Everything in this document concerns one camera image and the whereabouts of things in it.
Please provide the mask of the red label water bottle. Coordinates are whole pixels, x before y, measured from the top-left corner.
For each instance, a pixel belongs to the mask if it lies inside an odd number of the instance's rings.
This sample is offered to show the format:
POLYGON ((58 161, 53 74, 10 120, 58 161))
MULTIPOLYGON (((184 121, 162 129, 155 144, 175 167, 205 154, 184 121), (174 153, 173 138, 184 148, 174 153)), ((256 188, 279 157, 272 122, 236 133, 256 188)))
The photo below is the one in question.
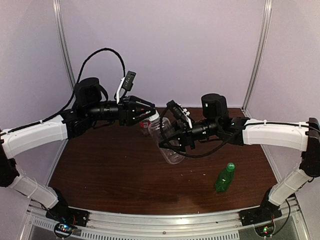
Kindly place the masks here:
POLYGON ((148 117, 139 122, 139 127, 140 127, 140 130, 141 130, 141 133, 144 136, 148 136, 149 135, 149 125, 150 125, 150 120, 149 120, 148 117))

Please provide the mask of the white flip bottle cap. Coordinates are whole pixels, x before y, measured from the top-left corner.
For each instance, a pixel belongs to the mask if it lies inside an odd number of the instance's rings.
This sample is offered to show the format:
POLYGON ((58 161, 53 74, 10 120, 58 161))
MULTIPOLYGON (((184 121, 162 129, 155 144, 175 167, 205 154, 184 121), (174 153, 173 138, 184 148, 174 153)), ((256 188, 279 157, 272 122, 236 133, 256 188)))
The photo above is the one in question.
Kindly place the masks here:
POLYGON ((148 120, 149 120, 150 122, 153 122, 153 121, 157 120, 159 117, 160 117, 160 115, 159 115, 159 113, 156 111, 154 115, 151 115, 151 116, 148 118, 148 120))

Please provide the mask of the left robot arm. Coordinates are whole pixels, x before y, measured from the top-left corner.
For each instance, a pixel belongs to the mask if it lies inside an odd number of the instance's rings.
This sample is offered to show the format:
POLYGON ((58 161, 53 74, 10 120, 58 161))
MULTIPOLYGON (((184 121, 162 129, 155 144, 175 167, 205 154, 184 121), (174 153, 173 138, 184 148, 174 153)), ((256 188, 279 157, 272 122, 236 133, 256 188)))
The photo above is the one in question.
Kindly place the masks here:
POLYGON ((89 77, 74 88, 75 102, 70 109, 49 120, 40 120, 27 126, 0 132, 0 185, 12 188, 51 210, 61 222, 72 218, 72 211, 62 194, 51 187, 20 173, 15 156, 51 142, 70 140, 81 136, 98 121, 121 126, 133 126, 157 113, 153 103, 130 95, 116 100, 102 100, 107 91, 99 79, 89 77))

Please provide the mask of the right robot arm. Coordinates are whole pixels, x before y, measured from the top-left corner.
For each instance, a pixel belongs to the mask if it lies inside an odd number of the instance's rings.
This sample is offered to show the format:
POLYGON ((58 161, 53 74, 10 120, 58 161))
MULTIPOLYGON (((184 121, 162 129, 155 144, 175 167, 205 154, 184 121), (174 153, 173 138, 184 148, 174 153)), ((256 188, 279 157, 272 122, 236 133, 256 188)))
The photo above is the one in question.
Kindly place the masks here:
POLYGON ((289 196, 306 182, 320 176, 320 124, 311 117, 306 122, 272 122, 248 117, 229 116, 227 100, 217 93, 201 97, 203 119, 192 120, 190 113, 171 100, 165 110, 176 119, 171 133, 160 131, 158 146, 185 156, 186 147, 195 148, 196 141, 209 141, 216 136, 221 144, 211 151, 198 155, 211 155, 226 144, 268 145, 286 147, 301 152, 301 163, 279 183, 266 192, 265 199, 256 210, 259 220, 268 220, 289 196))

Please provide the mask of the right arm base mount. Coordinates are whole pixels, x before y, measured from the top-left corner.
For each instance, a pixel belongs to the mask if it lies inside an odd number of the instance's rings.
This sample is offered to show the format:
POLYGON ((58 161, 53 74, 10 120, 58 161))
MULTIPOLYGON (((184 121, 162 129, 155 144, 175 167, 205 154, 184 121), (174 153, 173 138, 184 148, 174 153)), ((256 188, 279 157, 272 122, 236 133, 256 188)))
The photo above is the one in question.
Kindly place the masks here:
POLYGON ((269 188, 258 207, 241 210, 239 212, 239 217, 242 226, 255 225, 262 222, 271 221, 273 218, 280 218, 282 212, 279 205, 274 205, 269 201, 269 193, 271 188, 269 188))

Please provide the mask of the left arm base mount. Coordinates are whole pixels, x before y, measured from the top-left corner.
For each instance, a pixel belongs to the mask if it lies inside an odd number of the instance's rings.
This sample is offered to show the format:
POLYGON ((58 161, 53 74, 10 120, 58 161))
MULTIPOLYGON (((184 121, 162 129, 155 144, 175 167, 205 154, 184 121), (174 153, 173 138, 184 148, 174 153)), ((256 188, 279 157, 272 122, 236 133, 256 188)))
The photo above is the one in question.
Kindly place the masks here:
POLYGON ((89 212, 69 207, 62 193, 56 188, 53 188, 53 190, 57 194, 58 203, 52 208, 46 208, 45 217, 61 223, 67 223, 70 226, 86 227, 89 212))

